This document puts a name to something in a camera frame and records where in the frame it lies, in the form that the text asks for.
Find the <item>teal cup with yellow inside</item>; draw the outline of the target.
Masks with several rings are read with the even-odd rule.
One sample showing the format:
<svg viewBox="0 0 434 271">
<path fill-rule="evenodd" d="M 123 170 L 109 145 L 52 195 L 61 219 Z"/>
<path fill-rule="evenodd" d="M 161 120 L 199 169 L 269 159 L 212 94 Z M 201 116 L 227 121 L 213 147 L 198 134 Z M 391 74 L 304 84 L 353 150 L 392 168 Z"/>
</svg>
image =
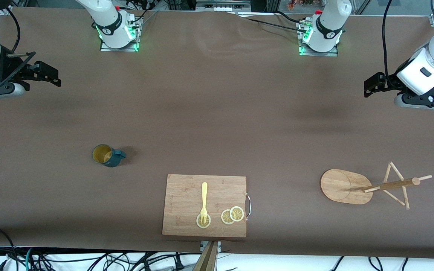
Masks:
<svg viewBox="0 0 434 271">
<path fill-rule="evenodd" d="M 116 167 L 126 158 L 126 153 L 107 144 L 99 144 L 92 151 L 93 161 L 106 167 Z"/>
</svg>

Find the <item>wooden mug rack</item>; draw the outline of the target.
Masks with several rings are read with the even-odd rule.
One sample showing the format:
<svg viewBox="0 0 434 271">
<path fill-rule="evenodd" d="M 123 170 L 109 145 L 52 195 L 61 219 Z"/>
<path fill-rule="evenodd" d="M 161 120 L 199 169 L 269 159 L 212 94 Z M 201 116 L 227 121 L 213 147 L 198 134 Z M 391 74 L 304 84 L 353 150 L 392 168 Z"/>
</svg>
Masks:
<svg viewBox="0 0 434 271">
<path fill-rule="evenodd" d="M 383 182 L 372 185 L 362 174 L 341 169 L 325 171 L 320 180 L 321 192 L 327 199 L 342 204 L 364 205 L 370 202 L 375 193 L 383 192 L 405 209 L 410 209 L 408 187 L 417 187 L 433 176 L 405 178 L 393 162 L 389 162 Z"/>
</svg>

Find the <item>brown table cover sheet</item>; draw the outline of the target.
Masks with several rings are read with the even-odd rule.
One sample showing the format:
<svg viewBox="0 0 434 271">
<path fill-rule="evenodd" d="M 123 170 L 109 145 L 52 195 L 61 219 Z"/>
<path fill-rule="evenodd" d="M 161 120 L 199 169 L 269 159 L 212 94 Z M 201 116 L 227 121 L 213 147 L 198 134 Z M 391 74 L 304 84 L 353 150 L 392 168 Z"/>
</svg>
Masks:
<svg viewBox="0 0 434 271">
<path fill-rule="evenodd" d="M 157 12 L 139 52 L 102 52 L 86 10 L 15 8 L 19 52 L 62 86 L 0 99 L 0 229 L 18 246 L 191 251 L 162 235 L 168 174 L 247 177 L 252 214 L 233 253 L 434 257 L 434 110 L 364 97 L 383 69 L 381 18 L 350 17 L 338 57 L 298 52 L 292 31 L 235 14 Z M 93 161 L 107 144 L 116 167 Z M 383 192 L 333 202 L 322 174 L 383 182 L 389 162 L 410 209 Z"/>
</svg>

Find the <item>yellow plastic fork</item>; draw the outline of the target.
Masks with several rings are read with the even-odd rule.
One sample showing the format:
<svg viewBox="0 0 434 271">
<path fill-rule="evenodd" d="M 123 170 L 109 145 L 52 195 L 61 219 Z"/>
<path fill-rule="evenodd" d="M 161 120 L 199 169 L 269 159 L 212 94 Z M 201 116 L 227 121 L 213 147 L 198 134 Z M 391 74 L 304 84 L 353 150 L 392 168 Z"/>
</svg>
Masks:
<svg viewBox="0 0 434 271">
<path fill-rule="evenodd" d="M 200 215 L 201 216 L 206 216 L 207 214 L 207 209 L 206 209 L 206 199 L 207 199 L 207 188 L 208 188 L 208 184 L 206 182 L 204 182 L 202 184 L 202 208 L 200 210 Z"/>
</svg>

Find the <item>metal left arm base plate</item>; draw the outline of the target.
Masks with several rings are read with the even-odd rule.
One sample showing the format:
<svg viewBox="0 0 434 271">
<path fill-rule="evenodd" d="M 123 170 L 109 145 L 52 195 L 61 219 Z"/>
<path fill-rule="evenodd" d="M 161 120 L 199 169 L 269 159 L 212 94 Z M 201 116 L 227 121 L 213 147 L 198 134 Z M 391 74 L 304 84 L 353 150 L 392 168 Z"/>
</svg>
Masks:
<svg viewBox="0 0 434 271">
<path fill-rule="evenodd" d="M 337 57 L 339 55 L 337 45 L 335 45 L 332 50 L 328 52 L 318 52 L 310 48 L 310 46 L 305 43 L 304 38 L 307 38 L 308 35 L 312 32 L 310 20 L 299 20 L 299 22 L 295 24 L 296 28 L 299 29 L 299 31 L 297 31 L 297 37 L 299 54 L 301 56 Z"/>
</svg>

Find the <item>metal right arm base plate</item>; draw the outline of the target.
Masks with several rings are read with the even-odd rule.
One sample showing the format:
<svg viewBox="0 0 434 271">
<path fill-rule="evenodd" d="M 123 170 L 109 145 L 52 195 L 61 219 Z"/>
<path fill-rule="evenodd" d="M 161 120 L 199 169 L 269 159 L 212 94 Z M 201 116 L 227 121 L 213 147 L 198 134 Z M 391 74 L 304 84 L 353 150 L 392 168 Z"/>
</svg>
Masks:
<svg viewBox="0 0 434 271">
<path fill-rule="evenodd" d="M 126 26 L 122 26 L 121 29 L 124 31 L 124 36 L 121 39 L 128 41 L 128 43 L 120 48 L 112 48 L 108 46 L 99 32 L 99 38 L 101 39 L 100 51 L 102 52 L 138 52 L 140 47 L 140 38 L 142 35 L 143 28 L 143 17 L 135 17 L 134 14 L 127 14 L 128 23 Z"/>
</svg>

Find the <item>aluminium frame rail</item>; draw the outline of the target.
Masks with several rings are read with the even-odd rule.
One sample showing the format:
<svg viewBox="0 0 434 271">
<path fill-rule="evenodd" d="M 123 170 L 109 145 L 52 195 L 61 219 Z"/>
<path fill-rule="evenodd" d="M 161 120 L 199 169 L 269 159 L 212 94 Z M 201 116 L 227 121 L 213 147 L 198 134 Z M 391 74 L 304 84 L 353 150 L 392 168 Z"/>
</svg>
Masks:
<svg viewBox="0 0 434 271">
<path fill-rule="evenodd" d="M 195 0 L 195 10 L 205 12 L 252 12 L 251 0 Z"/>
</svg>

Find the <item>wooden post with metal bracket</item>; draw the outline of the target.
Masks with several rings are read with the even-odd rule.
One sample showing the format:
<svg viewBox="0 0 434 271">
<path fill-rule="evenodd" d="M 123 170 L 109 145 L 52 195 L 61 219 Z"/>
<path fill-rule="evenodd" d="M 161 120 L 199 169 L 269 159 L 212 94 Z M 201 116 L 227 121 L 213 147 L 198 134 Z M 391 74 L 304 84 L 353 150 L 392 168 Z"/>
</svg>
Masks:
<svg viewBox="0 0 434 271">
<path fill-rule="evenodd" d="M 217 256 L 222 249 L 221 246 L 220 241 L 207 241 L 192 271 L 215 271 Z"/>
</svg>

